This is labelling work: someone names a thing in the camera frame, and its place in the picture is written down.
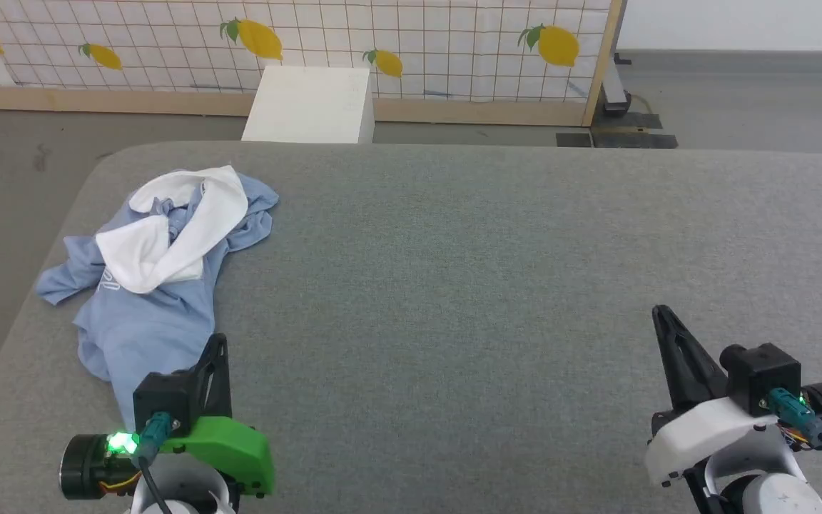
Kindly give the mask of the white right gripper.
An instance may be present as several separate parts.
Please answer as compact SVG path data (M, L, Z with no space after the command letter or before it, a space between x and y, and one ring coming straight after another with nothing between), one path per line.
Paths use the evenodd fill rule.
M705 488L713 488L721 476L753 470L751 488L808 488L786 443L786 436L795 433L813 451L822 450L822 418L803 394L773 388L758 403L766 413L748 413L722 398L724 370L671 307L655 306L651 315L672 412L681 415L648 443L649 481L666 485L702 464Z

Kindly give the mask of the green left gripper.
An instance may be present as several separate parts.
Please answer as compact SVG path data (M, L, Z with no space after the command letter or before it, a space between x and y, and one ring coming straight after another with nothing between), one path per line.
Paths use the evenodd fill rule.
M156 428L108 435L76 435L60 461L60 491L68 500L100 500L105 495L133 495L146 481L137 458L145 458L153 480L158 464L188 455L218 472L228 490L264 498L275 489L270 444L256 429L233 420L228 339L209 336L192 368L193 400L186 435L176 435L178 423L156 416Z

